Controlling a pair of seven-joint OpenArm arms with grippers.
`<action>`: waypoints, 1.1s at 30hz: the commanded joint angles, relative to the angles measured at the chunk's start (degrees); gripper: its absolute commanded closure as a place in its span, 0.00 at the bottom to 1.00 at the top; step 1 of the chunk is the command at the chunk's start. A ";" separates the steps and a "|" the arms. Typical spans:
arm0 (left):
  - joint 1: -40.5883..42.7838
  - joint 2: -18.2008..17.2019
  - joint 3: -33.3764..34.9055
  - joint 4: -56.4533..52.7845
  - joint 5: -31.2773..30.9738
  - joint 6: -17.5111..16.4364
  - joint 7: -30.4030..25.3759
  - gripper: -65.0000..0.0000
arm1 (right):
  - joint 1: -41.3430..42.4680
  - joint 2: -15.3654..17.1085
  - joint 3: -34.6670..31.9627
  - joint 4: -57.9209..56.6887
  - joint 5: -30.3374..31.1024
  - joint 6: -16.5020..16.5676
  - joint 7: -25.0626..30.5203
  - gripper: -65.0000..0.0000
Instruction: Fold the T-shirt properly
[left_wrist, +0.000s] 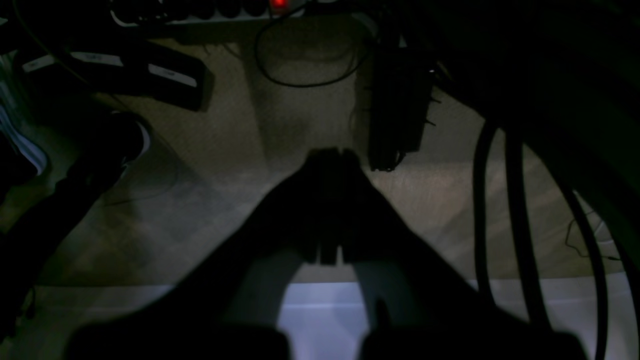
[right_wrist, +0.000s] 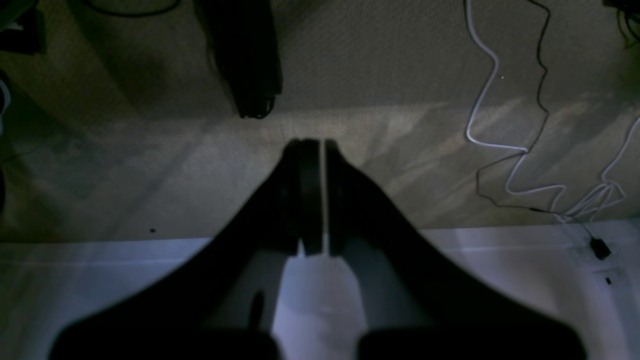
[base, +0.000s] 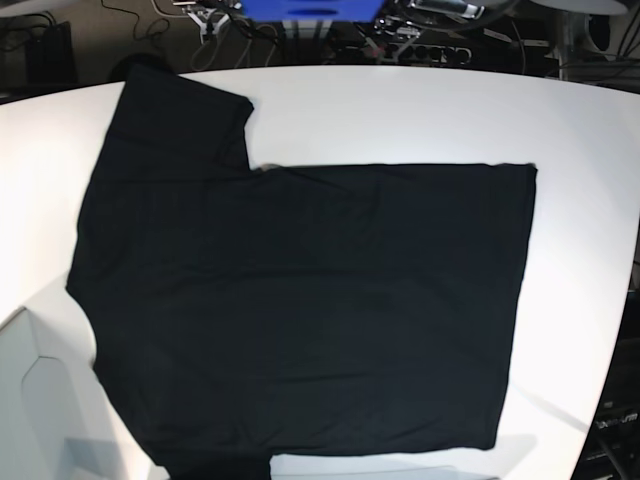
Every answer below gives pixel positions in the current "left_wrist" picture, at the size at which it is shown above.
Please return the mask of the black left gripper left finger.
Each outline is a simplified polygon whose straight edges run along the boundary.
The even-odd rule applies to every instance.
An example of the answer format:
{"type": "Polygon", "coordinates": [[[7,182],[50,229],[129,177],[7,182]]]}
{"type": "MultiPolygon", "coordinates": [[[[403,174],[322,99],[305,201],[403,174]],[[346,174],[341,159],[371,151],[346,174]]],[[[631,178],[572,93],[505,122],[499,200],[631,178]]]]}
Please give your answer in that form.
{"type": "Polygon", "coordinates": [[[244,223],[164,296],[136,312],[77,330],[67,360],[290,358],[276,328],[286,287],[318,257],[326,205],[342,173],[336,148],[309,153],[244,223]]]}

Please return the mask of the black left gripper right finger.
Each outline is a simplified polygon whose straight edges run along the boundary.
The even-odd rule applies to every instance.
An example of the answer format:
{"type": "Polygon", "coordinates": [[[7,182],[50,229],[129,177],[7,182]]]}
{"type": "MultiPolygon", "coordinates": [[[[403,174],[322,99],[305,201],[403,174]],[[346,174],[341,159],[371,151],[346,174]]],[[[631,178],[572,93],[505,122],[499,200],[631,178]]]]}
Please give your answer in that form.
{"type": "Polygon", "coordinates": [[[352,234],[344,259],[358,276],[370,332],[361,360],[585,360],[571,333],[535,325],[484,299],[414,233],[342,154],[352,234]]]}

